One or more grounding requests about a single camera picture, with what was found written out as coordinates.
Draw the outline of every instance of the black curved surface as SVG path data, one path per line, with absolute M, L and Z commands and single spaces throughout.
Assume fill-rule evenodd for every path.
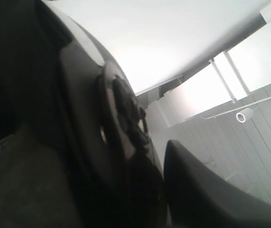
M 175 225 L 271 228 L 271 205 L 218 177 L 178 141 L 167 144 L 164 178 Z

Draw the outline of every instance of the white ceiling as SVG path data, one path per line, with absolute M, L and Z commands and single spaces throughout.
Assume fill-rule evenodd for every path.
M 176 76 L 271 0 L 57 0 L 116 58 L 135 93 Z

